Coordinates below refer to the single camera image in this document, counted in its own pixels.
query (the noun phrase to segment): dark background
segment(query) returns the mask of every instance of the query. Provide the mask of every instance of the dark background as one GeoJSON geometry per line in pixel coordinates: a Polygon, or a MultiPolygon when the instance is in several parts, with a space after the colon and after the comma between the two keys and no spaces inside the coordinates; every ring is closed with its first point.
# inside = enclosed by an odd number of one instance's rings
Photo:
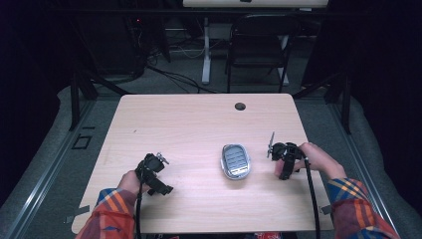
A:
{"type": "MultiPolygon", "coordinates": [[[[57,93],[70,84],[75,65],[97,71],[99,65],[112,62],[102,58],[107,62],[99,64],[91,57],[92,49],[79,39],[81,35],[63,18],[46,15],[42,10],[46,2],[40,2],[0,3],[1,204],[50,129],[60,106],[57,93]]],[[[373,16],[323,22],[303,83],[346,69],[352,95],[361,103],[379,142],[386,172],[402,197],[422,215],[422,3],[331,3],[333,12],[370,11],[373,16]]],[[[88,27],[78,24],[82,32],[88,27]]],[[[110,27],[105,24],[96,30],[109,31],[110,27]]],[[[124,50],[115,53],[136,59],[127,35],[116,36],[124,50]]],[[[102,44],[113,49],[113,45],[102,44]]],[[[136,65],[129,69],[114,65],[119,71],[136,71],[136,65]]]]}

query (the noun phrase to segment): plaid sleeve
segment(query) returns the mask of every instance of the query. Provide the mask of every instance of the plaid sleeve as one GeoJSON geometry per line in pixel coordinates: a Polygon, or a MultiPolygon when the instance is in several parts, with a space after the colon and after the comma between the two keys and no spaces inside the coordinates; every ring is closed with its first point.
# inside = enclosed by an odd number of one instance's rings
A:
{"type": "Polygon", "coordinates": [[[327,189],[335,238],[399,238],[394,229],[373,210],[362,182],[337,178],[328,182],[327,189]]]}
{"type": "Polygon", "coordinates": [[[136,195],[129,191],[102,190],[97,207],[76,238],[133,238],[135,201],[136,195]]]}

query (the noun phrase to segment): cable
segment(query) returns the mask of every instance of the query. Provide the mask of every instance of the cable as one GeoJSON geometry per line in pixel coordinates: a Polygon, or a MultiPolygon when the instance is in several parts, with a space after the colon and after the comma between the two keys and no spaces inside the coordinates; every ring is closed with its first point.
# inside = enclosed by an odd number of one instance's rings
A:
{"type": "Polygon", "coordinates": [[[314,191],[313,179],[311,177],[310,161],[307,157],[305,157],[305,167],[307,168],[308,183],[310,185],[311,198],[313,199],[314,217],[315,217],[315,220],[316,220],[316,239],[319,239],[320,238],[320,228],[319,228],[319,216],[318,216],[318,212],[317,212],[317,198],[316,198],[316,193],[314,191]]]}
{"type": "Polygon", "coordinates": [[[136,224],[136,238],[137,239],[141,239],[141,236],[140,236],[140,223],[139,223],[139,221],[140,221],[140,201],[142,201],[142,183],[140,184],[140,186],[139,186],[139,193],[137,193],[137,200],[136,200],[136,222],[135,222],[135,224],[136,224]]]}
{"type": "Polygon", "coordinates": [[[182,88],[179,84],[177,84],[177,82],[196,88],[197,94],[199,94],[200,91],[204,91],[204,92],[207,92],[207,93],[213,93],[213,94],[218,93],[218,91],[209,90],[209,89],[200,87],[193,79],[188,78],[186,76],[183,76],[183,75],[180,75],[180,74],[177,74],[177,73],[165,72],[165,71],[156,69],[156,68],[149,66],[149,65],[146,65],[146,68],[148,68],[149,70],[154,71],[158,74],[165,76],[166,78],[168,78],[170,81],[172,81],[174,84],[176,84],[176,86],[181,88],[186,93],[189,93],[189,92],[186,89],[182,88]]]}

